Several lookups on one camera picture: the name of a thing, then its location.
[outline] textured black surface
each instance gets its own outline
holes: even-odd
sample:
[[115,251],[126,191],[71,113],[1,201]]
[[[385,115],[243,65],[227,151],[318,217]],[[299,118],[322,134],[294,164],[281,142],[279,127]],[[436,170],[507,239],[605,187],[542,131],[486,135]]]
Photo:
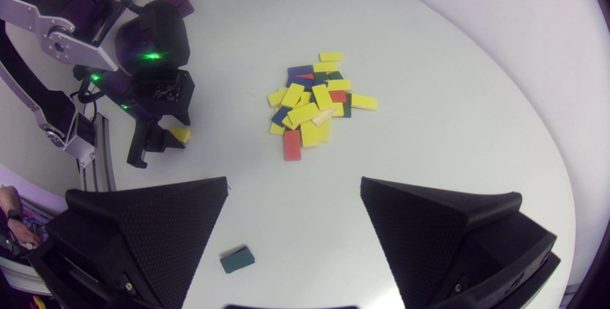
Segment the textured black surface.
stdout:
[[226,197],[224,177],[104,194],[66,194],[70,210],[119,228],[166,309],[182,306]]
[[462,241],[466,214],[372,179],[360,191],[405,306],[424,307]]

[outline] dark teal block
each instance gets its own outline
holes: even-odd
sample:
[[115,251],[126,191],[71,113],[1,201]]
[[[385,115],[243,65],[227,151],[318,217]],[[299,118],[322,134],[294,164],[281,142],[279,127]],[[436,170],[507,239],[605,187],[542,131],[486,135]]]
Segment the dark teal block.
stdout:
[[345,93],[347,99],[344,103],[344,118],[351,118],[351,93]]
[[254,256],[247,247],[220,259],[224,271],[231,273],[254,263]]
[[339,71],[336,71],[336,72],[328,73],[328,78],[329,78],[329,80],[338,80],[338,79],[343,79],[343,76],[341,75],[341,73]]

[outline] wooden block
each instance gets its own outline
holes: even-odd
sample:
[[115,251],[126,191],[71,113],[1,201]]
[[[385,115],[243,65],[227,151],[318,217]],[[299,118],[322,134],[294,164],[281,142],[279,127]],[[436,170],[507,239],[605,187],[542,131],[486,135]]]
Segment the wooden block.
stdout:
[[290,120],[290,118],[288,118],[288,116],[284,117],[284,119],[282,120],[282,125],[284,125],[290,130],[296,130],[299,127],[298,124],[292,124],[292,121]]
[[334,103],[345,103],[347,101],[347,97],[345,96],[345,91],[329,91],[328,94],[331,96],[331,100]]
[[377,110],[377,100],[373,97],[363,96],[353,93],[351,95],[351,105],[358,109],[375,111]]
[[345,98],[347,99],[344,104],[344,118],[351,117],[351,93],[345,93]]
[[288,130],[284,133],[284,160],[301,160],[301,132]]
[[282,102],[280,103],[282,106],[290,107],[292,109],[296,103],[301,99],[301,94],[305,90],[305,86],[299,85],[297,83],[292,83],[290,87],[288,87],[288,91],[284,95]]
[[314,72],[314,68],[312,65],[290,67],[290,68],[288,68],[288,77],[298,76],[301,74],[310,74],[313,72]]
[[349,79],[329,80],[326,82],[329,91],[351,91],[351,83]]
[[254,256],[247,247],[244,247],[231,255],[223,257],[220,259],[220,263],[222,264],[224,271],[229,274],[253,264]]
[[188,126],[184,128],[170,126],[170,133],[172,133],[172,135],[174,135],[176,139],[183,144],[187,143],[190,139],[190,128]]
[[271,122],[273,122],[274,124],[277,124],[279,126],[284,126],[284,124],[282,123],[282,120],[286,117],[286,115],[288,114],[288,111],[290,111],[289,107],[280,107],[279,110],[273,114],[273,117],[271,118]]
[[328,142],[331,137],[331,120],[326,120],[318,125],[318,141]]
[[271,128],[269,128],[269,133],[275,134],[275,135],[284,135],[285,129],[286,129],[285,127],[279,126],[279,125],[271,122]]
[[343,76],[341,75],[341,73],[339,71],[330,72],[330,73],[328,73],[327,76],[331,80],[338,80],[338,79],[342,79],[343,78]]
[[305,148],[318,145],[318,128],[311,121],[301,124],[301,140]]
[[312,66],[314,72],[336,72],[339,70],[335,62],[316,62]]
[[333,112],[333,117],[343,117],[343,103],[333,103],[333,105],[335,106],[336,110],[335,112]]
[[342,52],[321,52],[320,62],[343,61]]
[[277,92],[269,94],[267,96],[267,99],[269,100],[269,105],[271,105],[272,107],[279,105],[279,103],[282,102],[284,95],[287,91],[288,87],[281,87],[280,89],[277,89]]
[[313,73],[309,73],[309,74],[301,74],[301,75],[296,76],[296,77],[304,77],[305,79],[313,79],[314,75],[313,75]]
[[290,118],[292,124],[296,125],[302,124],[305,121],[309,121],[318,115],[320,115],[320,110],[318,110],[318,105],[316,105],[315,103],[305,104],[303,107],[288,111],[288,118]]
[[311,87],[314,85],[314,80],[307,79],[304,77],[293,76],[288,78],[286,86],[290,86],[292,83],[298,83],[299,85],[305,87],[306,90],[311,90]]
[[312,118],[311,122],[313,122],[316,126],[320,126],[320,124],[323,124],[329,118],[331,118],[331,116],[333,116],[333,113],[335,111],[337,111],[336,107],[331,107],[330,109],[326,109],[324,111],[320,111],[320,115]]
[[315,102],[318,104],[320,111],[333,107],[333,100],[331,100],[331,96],[328,94],[326,85],[313,86],[311,90],[314,93]]

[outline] wristwatch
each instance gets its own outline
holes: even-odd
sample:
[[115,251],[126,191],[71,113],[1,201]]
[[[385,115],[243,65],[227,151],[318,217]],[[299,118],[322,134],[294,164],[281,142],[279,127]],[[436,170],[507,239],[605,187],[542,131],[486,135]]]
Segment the wristwatch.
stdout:
[[19,211],[15,209],[11,209],[6,214],[6,222],[8,222],[11,218],[21,222],[21,215],[19,215]]

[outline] blue block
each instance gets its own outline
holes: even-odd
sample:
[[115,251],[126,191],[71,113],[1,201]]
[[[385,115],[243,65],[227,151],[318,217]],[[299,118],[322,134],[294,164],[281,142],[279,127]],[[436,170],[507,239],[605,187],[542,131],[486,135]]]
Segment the blue block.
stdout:
[[314,72],[314,67],[312,65],[290,67],[290,68],[288,68],[288,77],[300,76],[302,74],[311,74],[313,72]]
[[307,79],[304,77],[289,77],[288,82],[286,82],[286,87],[290,87],[292,83],[298,83],[299,85],[305,86],[306,90],[311,90],[311,87],[314,85],[313,79]]
[[231,273],[254,263],[254,256],[247,247],[220,259],[224,271]]
[[286,115],[288,114],[288,111],[290,111],[290,110],[291,110],[290,107],[285,107],[285,106],[279,107],[279,110],[271,118],[271,122],[283,127],[284,124],[282,123],[282,120],[284,119],[284,117],[286,117]]

